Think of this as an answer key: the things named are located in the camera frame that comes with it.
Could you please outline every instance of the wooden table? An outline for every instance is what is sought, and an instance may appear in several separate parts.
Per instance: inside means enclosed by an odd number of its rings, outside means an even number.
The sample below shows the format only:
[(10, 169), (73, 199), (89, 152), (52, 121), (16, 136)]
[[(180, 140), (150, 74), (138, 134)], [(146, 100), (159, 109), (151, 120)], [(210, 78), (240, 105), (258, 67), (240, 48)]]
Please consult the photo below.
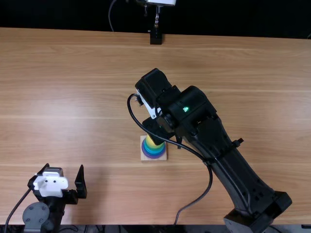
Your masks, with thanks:
[[(168, 146), (167, 162), (142, 163), (127, 97), (153, 68), (180, 90), (195, 85), (218, 111), (240, 152), (292, 206), (276, 224), (311, 220), (311, 41), (297, 39), (0, 29), (0, 178), (3, 224), (45, 163), (70, 188), (85, 166), (88, 197), (67, 205), (63, 224), (172, 224), (206, 188), (205, 166)], [(133, 103), (139, 120), (148, 117)], [(30, 194), (11, 224), (22, 223)], [(180, 224), (222, 224), (233, 209), (214, 179)]]

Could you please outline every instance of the black background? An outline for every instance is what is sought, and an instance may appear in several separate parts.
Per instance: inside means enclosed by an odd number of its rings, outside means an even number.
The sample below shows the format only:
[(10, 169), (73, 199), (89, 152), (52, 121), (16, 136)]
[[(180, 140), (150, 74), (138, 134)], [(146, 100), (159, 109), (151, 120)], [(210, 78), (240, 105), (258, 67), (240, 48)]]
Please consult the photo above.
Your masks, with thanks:
[[(111, 0), (0, 0), (0, 26), (110, 31)], [(117, 0), (115, 31), (146, 33), (155, 7), (144, 17), (134, 0)], [(311, 0), (177, 0), (160, 16), (164, 33), (265, 36), (306, 39), (311, 33)]]

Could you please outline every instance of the green led light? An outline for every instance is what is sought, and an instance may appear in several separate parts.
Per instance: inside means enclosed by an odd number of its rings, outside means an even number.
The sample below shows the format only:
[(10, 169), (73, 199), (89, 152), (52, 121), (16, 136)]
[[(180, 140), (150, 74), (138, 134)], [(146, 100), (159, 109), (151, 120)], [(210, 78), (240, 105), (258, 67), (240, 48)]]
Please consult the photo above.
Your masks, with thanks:
[(187, 112), (189, 110), (189, 107), (184, 107), (183, 110), (184, 112)]

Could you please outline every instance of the blue ring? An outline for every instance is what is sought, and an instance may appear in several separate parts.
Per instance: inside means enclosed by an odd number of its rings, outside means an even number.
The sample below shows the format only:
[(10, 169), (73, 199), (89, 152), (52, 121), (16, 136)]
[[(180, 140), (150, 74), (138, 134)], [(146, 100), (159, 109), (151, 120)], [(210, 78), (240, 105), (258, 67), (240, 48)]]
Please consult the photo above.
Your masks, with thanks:
[(157, 149), (151, 149), (150, 147), (148, 147), (146, 140), (144, 140), (144, 147), (146, 151), (148, 151), (150, 154), (157, 154), (157, 153), (160, 153), (164, 149), (165, 145), (163, 143), (161, 147)]

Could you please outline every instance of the white robot part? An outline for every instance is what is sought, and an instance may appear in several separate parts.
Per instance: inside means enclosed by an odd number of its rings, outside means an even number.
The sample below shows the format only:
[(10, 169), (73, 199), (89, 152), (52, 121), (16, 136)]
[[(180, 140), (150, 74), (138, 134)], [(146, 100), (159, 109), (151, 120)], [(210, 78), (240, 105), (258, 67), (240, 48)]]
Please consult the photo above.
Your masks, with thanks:
[(59, 197), (63, 196), (62, 189), (68, 188), (68, 180), (66, 177), (60, 176), (57, 171), (44, 171), (42, 176), (38, 176), (34, 181), (34, 190), (39, 190), (43, 197)]
[[(144, 99), (144, 97), (137, 91), (137, 94), (140, 96), (141, 98), (141, 101), (144, 103), (144, 105), (146, 106), (150, 116), (152, 119), (155, 119), (156, 118), (156, 108), (151, 108), (149, 106), (149, 104), (147, 103), (147, 101)], [(157, 109), (157, 112), (159, 113), (161, 111), (161, 108), (158, 108)]]

